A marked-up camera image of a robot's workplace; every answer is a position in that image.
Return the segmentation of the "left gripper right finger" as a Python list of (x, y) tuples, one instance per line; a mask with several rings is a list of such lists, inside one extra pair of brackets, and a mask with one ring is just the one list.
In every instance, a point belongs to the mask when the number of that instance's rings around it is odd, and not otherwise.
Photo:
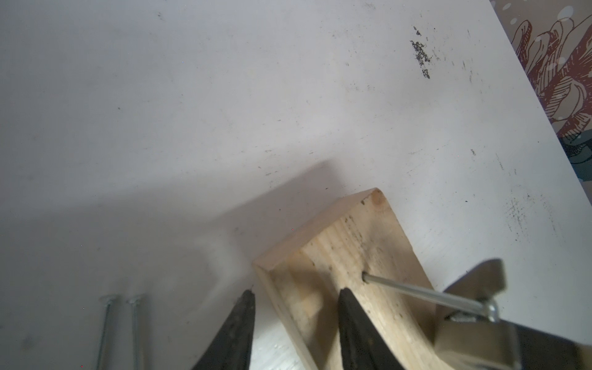
[(339, 292), (339, 339), (345, 370), (403, 370), (351, 289)]

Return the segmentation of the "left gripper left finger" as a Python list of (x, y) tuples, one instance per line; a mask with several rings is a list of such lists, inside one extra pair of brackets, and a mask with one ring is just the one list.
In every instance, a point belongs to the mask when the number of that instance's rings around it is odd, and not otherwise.
[(248, 370), (254, 337), (256, 297), (245, 290), (192, 370)]

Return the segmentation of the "pale wooden block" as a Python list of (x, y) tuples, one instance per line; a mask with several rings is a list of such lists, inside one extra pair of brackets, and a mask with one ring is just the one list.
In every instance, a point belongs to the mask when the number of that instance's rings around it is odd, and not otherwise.
[(431, 285), (379, 189), (337, 200), (253, 266), (305, 368), (342, 368), (337, 314), (342, 288), (352, 290), (404, 368), (446, 367), (433, 349), (435, 305), (362, 280), (368, 272)]

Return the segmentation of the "wooden handle claw hammer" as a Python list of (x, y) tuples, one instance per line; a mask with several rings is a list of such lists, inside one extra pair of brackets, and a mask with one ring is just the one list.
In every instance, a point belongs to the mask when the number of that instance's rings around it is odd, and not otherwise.
[[(494, 304), (507, 288), (504, 263), (484, 261), (445, 293)], [(486, 316), (436, 307), (436, 354), (454, 369), (590, 369), (591, 347), (544, 331)]]

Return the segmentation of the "steel nail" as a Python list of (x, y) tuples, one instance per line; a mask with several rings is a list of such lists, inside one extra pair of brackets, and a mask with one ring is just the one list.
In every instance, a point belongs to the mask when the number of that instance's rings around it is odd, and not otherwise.
[(427, 302), (432, 302), (437, 305), (442, 305), (447, 308), (452, 308), (456, 311), (462, 311), (467, 314), (482, 317), (490, 322), (499, 322), (500, 320), (499, 309), (494, 300), (480, 302), (450, 293), (438, 292), (416, 285), (395, 282), (385, 277), (369, 274), (366, 271), (362, 272), (362, 280), (367, 284), (382, 285), (393, 288), (402, 294), (407, 294), (409, 296), (419, 298)]
[(140, 329), (140, 313), (143, 296), (136, 295), (130, 298), (127, 303), (132, 310), (132, 336), (134, 350), (134, 370), (144, 369), (143, 342)]
[(102, 370), (105, 368), (109, 342), (109, 322), (113, 313), (113, 307), (119, 298), (120, 296), (118, 294), (109, 294), (100, 298), (100, 303), (104, 308), (104, 315), (95, 370)]

